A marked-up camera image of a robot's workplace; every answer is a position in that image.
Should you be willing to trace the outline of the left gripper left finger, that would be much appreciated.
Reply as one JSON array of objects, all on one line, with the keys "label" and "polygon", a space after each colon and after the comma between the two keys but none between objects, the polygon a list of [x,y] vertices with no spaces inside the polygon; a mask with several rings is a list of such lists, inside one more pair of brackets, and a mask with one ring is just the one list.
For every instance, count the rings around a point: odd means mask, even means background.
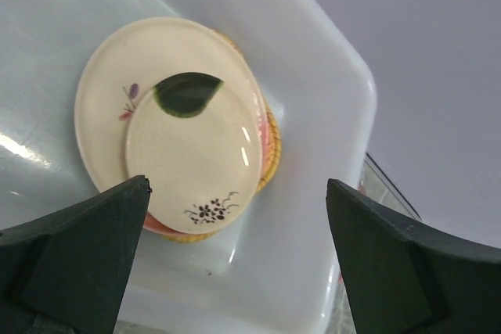
[{"label": "left gripper left finger", "polygon": [[3,333],[112,333],[145,221],[137,175],[1,231]]}]

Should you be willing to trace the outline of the cream bowl with dark blotch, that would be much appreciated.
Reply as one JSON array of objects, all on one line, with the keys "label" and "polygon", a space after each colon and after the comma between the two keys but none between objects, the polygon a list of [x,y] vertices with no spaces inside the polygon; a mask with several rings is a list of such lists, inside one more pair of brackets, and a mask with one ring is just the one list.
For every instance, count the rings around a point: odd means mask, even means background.
[{"label": "cream bowl with dark blotch", "polygon": [[190,235],[238,218],[261,177],[258,95],[248,81],[188,72],[156,84],[128,125],[125,163],[153,190],[149,213]]}]

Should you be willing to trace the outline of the cream and pink round plate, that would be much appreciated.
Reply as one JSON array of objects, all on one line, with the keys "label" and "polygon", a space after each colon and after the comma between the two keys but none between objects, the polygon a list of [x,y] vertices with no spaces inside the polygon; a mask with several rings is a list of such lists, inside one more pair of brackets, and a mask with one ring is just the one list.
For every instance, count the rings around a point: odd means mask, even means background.
[{"label": "cream and pink round plate", "polygon": [[239,56],[217,43],[213,31],[183,18],[152,17],[115,31],[92,54],[77,87],[74,126],[81,158],[99,191],[136,176],[125,163],[128,125],[160,81],[188,72],[250,79]]}]

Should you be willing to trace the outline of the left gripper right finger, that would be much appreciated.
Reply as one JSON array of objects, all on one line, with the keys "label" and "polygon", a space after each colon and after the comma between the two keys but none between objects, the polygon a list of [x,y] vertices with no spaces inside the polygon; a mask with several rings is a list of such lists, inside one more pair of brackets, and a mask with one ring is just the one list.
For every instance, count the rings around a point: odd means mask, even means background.
[{"label": "left gripper right finger", "polygon": [[498,333],[500,250],[439,231],[337,179],[326,210],[359,333]]}]

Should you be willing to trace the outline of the orange woven-pattern square plate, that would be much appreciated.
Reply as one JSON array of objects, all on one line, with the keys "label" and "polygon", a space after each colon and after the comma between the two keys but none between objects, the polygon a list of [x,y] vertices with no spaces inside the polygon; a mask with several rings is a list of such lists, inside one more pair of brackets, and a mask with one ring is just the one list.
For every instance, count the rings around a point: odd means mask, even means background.
[{"label": "orange woven-pattern square plate", "polygon": [[[256,188],[256,191],[260,192],[272,180],[279,166],[282,152],[279,126],[242,52],[236,47],[233,41],[224,34],[213,31],[211,35],[217,36],[217,43],[226,49],[231,48],[234,53],[239,56],[239,63],[244,66],[246,75],[250,77],[250,79],[245,80],[245,82],[253,91],[252,103],[257,111],[258,135],[262,148],[261,178]],[[228,217],[231,213],[231,198],[232,193],[229,193],[224,199],[214,198],[202,205],[196,205],[194,209],[195,213],[190,214],[189,218],[194,224],[203,224],[215,223],[220,217]],[[162,235],[171,241],[184,243],[199,242],[214,235],[213,232],[209,232],[208,230],[205,230],[201,234],[177,232],[163,224],[157,223],[151,214],[146,216],[144,228]]]}]

